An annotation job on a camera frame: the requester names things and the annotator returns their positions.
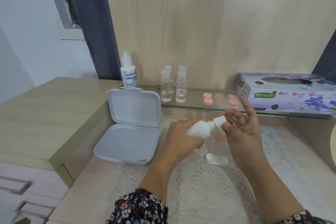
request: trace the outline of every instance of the person's right hand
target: person's right hand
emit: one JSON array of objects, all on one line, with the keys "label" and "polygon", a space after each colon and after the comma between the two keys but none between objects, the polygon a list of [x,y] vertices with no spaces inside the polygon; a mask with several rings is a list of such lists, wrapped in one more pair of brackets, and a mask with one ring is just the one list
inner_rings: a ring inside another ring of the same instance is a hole
[{"label": "person's right hand", "polygon": [[269,168],[269,163],[261,143],[258,116],[245,99],[241,103],[247,113],[228,109],[222,129],[225,131],[230,152],[237,166],[247,175],[254,175]]}]

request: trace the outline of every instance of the white wall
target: white wall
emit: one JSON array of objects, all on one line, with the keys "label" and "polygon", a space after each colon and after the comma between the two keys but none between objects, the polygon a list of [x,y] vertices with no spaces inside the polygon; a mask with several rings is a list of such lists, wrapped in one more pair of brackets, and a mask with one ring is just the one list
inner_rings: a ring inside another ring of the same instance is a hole
[{"label": "white wall", "polygon": [[0,4],[0,103],[58,76],[97,78],[85,41],[60,40],[54,0]]}]

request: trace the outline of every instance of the white lace tablecloth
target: white lace tablecloth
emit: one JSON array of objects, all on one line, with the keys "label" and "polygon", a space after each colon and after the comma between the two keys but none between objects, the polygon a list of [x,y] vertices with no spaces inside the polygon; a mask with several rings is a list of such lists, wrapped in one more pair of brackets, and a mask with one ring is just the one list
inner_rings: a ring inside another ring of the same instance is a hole
[{"label": "white lace tablecloth", "polygon": [[[160,138],[156,149],[162,147],[168,127],[176,119],[163,118],[158,129]],[[312,180],[301,169],[272,127],[260,127],[262,144],[271,166],[314,216],[336,222],[328,203],[322,198]],[[167,206],[169,223],[263,223],[252,188],[245,175],[234,163],[226,142],[205,139],[207,151],[229,159],[226,168],[209,165],[200,157],[204,150],[195,150],[174,169],[168,184]],[[114,202],[137,188],[146,174],[147,166],[120,165],[115,179],[105,192],[99,210],[112,212]]]}]

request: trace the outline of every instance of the pink circle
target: pink circle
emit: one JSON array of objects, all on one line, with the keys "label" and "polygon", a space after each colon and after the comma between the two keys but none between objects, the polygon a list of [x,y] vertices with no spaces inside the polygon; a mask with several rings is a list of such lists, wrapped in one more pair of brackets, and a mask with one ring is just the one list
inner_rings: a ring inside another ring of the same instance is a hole
[{"label": "pink circle", "polygon": [[213,100],[211,98],[205,98],[203,103],[206,104],[206,105],[212,105]]},{"label": "pink circle", "polygon": [[204,93],[203,98],[212,98],[212,95],[210,93]]},{"label": "pink circle", "polygon": [[228,97],[229,97],[229,99],[237,100],[237,96],[236,95],[230,94]]},{"label": "pink circle", "polygon": [[238,101],[238,100],[235,100],[235,99],[230,99],[230,100],[229,100],[229,104],[230,104],[230,106],[232,106],[232,107],[238,107],[238,106],[239,106],[239,101]]},{"label": "pink circle", "polygon": [[223,107],[223,106],[226,106],[226,101],[225,101],[225,99],[216,99],[216,104],[218,106]]},{"label": "pink circle", "polygon": [[216,99],[224,99],[224,95],[221,94],[221,93],[217,93],[217,94],[215,95],[215,98],[216,98]]}]

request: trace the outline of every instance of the person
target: person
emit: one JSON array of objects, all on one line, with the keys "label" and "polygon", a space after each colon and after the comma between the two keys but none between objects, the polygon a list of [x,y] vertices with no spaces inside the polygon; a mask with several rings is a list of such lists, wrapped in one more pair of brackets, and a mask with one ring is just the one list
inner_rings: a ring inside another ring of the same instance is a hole
[{"label": "person", "polygon": [[[261,143],[258,116],[244,99],[247,115],[235,109],[225,111],[222,125],[234,162],[251,184],[259,212],[266,223],[321,223],[305,210],[270,166]],[[139,188],[115,202],[106,224],[167,223],[167,187],[175,166],[188,157],[203,140],[186,135],[196,119],[172,122],[162,150],[150,164]]]}]

